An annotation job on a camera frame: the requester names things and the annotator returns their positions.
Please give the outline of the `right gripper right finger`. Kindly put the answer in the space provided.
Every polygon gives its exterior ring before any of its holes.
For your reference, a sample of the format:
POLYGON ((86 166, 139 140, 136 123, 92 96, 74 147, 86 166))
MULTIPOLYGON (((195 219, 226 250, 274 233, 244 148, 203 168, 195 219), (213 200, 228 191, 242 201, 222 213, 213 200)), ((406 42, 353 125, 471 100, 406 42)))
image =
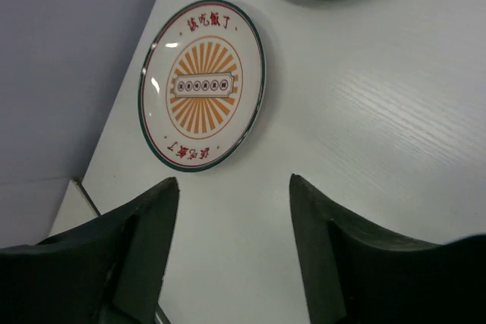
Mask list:
POLYGON ((485 236, 433 244, 340 206, 299 175, 289 204, 312 323, 483 323, 485 236))

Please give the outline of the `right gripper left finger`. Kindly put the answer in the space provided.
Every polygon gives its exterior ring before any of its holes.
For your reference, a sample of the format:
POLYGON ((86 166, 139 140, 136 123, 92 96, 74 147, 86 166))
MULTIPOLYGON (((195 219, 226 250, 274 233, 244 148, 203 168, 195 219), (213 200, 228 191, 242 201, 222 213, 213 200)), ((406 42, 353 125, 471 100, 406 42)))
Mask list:
POLYGON ((3 323, 154 323, 178 213, 167 178, 34 245, 1 250, 3 323))

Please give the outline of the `white orange sunburst plate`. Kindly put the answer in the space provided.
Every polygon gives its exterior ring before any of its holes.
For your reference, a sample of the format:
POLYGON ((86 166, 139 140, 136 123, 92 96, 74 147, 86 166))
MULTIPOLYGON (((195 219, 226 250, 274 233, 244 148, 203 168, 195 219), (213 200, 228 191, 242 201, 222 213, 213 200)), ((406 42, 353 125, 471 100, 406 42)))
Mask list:
POLYGON ((141 66, 144 139, 176 171, 212 168, 248 135, 265 86, 265 53, 252 19, 225 0, 190 3, 160 27, 141 66))

